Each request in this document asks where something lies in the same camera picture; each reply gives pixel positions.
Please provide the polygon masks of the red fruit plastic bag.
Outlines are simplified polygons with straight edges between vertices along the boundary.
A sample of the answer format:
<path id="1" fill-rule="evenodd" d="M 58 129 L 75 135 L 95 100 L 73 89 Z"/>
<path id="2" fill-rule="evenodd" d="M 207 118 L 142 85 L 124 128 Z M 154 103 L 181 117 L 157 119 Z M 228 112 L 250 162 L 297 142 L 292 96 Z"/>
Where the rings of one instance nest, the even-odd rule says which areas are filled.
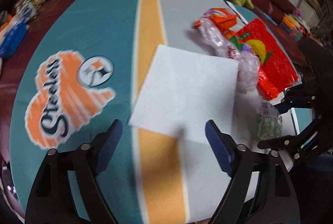
<path id="1" fill-rule="evenodd" d="M 225 31 L 223 36 L 240 51 L 248 47 L 259 58 L 257 88 L 264 99 L 270 101 L 277 98 L 284 89 L 299 81 L 293 64 L 262 20 L 255 18 L 238 31 Z"/>

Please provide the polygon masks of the clear plastic bag red print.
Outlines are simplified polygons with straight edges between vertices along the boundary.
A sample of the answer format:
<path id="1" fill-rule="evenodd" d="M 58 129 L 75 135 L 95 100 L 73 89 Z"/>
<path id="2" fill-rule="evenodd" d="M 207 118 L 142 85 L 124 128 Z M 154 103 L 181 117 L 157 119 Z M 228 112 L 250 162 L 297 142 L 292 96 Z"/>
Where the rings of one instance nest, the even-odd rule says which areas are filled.
<path id="1" fill-rule="evenodd" d="M 199 21 L 199 31 L 205 43 L 214 49 L 215 55 L 238 61 L 238 90 L 241 93 L 254 91 L 258 84 L 259 58 L 252 52 L 239 51 L 208 18 L 201 18 Z"/>

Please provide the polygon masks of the orange snack wrapper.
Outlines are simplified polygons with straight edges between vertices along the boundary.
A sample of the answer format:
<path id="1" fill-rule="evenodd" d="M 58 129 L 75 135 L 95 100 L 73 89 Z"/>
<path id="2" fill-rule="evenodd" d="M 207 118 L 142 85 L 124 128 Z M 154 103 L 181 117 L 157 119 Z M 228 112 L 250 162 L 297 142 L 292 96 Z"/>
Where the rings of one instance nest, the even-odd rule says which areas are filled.
<path id="1" fill-rule="evenodd" d="M 210 8 L 193 24 L 193 28 L 197 29 L 200 27 L 201 19 L 208 19 L 221 32 L 224 32 L 237 24 L 238 17 L 238 14 L 228 8 Z"/>

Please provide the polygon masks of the white paper napkin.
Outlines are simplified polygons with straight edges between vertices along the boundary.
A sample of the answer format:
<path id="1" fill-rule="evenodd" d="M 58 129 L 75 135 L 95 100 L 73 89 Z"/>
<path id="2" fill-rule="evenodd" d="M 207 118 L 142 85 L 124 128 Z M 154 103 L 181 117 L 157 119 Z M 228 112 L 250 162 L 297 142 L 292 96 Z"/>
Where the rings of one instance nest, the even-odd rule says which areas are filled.
<path id="1" fill-rule="evenodd" d="M 229 134 L 237 77 L 234 59 L 159 45 L 129 124 L 203 144 L 209 120 Z"/>

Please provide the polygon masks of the clear barcode wrapper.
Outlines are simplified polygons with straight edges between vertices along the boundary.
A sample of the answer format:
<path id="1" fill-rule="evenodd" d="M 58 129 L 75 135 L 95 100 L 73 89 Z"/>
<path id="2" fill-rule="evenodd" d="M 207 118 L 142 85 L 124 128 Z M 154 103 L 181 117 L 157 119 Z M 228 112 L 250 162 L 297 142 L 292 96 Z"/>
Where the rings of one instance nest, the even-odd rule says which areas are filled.
<path id="1" fill-rule="evenodd" d="M 282 136 L 282 117 L 278 109 L 269 101 L 261 99 L 258 109 L 258 137 L 260 140 L 272 140 Z"/>

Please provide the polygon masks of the colourful toy block pile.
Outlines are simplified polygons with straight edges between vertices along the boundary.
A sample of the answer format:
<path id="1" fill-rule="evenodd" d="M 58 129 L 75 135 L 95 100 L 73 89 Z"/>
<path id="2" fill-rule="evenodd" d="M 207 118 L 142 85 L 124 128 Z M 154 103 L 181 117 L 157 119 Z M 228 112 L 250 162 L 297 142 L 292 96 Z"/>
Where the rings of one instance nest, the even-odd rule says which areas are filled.
<path id="1" fill-rule="evenodd" d="M 283 16 L 281 27 L 294 39 L 294 41 L 299 41 L 303 37 L 308 38 L 311 36 L 311 29 L 303 19 L 298 8 L 295 8 L 291 14 L 285 14 Z"/>

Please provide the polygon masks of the dark red leather sofa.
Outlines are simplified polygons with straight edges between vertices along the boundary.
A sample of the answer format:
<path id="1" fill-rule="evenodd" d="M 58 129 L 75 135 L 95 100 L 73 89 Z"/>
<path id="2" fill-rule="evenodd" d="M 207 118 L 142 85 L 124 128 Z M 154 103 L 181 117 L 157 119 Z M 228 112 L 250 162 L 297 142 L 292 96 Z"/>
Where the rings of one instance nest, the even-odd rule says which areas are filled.
<path id="1" fill-rule="evenodd" d="M 60 15 L 74 2 L 74 0 L 49 0 L 43 7 L 41 14 L 32 21 L 26 37 L 12 57 L 5 60 L 1 72 L 1 161 L 9 163 L 10 122 L 14 99 L 30 58 L 38 44 Z M 264 19 L 265 24 L 277 37 L 296 68 L 304 70 L 307 63 L 299 45 L 279 25 L 284 14 L 292 13 L 295 6 L 289 0 L 252 0 L 255 5 L 254 13 L 259 18 L 264 14 L 271 17 L 271 21 Z"/>

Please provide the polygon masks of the teal Steelers table cloth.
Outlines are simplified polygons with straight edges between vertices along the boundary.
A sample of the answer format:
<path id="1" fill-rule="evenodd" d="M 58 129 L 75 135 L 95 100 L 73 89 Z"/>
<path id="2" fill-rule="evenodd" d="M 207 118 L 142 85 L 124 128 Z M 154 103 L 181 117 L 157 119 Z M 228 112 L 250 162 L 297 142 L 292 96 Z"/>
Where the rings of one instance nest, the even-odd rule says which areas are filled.
<path id="1" fill-rule="evenodd" d="M 208 141 L 172 138 L 129 124 L 159 45 L 214 56 L 193 24 L 210 8 L 251 11 L 224 0 L 75 0 L 32 55 L 15 98 L 10 161 L 23 210 L 49 149 L 91 143 L 114 120 L 122 136 L 97 184 L 119 223 L 192 223 L 211 218 L 229 183 Z M 231 134 L 257 143 L 257 91 L 236 88 Z M 76 175 L 68 172 L 79 216 L 88 219 Z"/>

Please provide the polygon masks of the blue plastic package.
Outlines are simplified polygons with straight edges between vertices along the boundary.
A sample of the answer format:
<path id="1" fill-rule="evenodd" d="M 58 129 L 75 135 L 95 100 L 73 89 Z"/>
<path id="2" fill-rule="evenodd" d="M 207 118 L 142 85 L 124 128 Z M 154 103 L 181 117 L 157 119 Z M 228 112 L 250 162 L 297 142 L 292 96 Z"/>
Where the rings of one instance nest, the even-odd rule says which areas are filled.
<path id="1" fill-rule="evenodd" d="M 23 19 L 18 20 L 16 24 L 5 34 L 1 43 L 1 58 L 10 58 L 17 50 L 24 39 L 28 29 Z"/>

